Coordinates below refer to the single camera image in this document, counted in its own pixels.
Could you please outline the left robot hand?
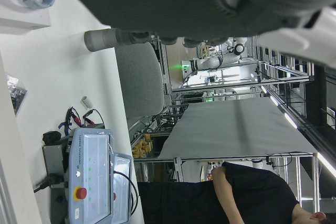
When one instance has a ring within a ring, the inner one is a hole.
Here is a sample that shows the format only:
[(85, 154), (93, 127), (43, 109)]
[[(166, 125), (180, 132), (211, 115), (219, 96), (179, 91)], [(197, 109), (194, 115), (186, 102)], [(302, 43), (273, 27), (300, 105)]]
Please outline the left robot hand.
[(79, 0), (103, 24), (185, 46), (258, 37), (259, 45), (335, 68), (335, 0)]

